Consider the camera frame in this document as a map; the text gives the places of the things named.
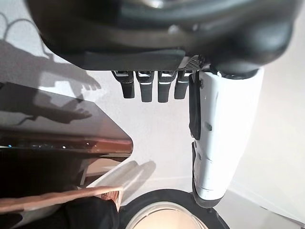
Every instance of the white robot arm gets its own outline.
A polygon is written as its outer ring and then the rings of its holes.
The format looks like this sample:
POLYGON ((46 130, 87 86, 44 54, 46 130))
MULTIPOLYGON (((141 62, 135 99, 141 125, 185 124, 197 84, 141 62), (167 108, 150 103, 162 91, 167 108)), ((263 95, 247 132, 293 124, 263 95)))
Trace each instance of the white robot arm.
POLYGON ((193 110, 200 114, 193 143, 193 194, 204 208, 214 207, 224 196, 244 153, 263 74, 261 68, 249 78, 230 79, 198 72, 190 79, 190 91, 200 98, 198 104, 190 101, 195 106, 190 115, 193 110))

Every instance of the black fabric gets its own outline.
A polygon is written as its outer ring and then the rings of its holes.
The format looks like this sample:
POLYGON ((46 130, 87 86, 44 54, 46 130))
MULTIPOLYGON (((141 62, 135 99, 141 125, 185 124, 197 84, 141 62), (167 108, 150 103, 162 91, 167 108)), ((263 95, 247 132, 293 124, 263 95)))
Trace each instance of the black fabric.
POLYGON ((117 229, 119 217, 112 200, 80 198, 64 204, 49 217, 20 229, 117 229))
POLYGON ((17 213, 9 213, 0 215, 0 228, 10 229, 22 220, 22 215, 17 213))

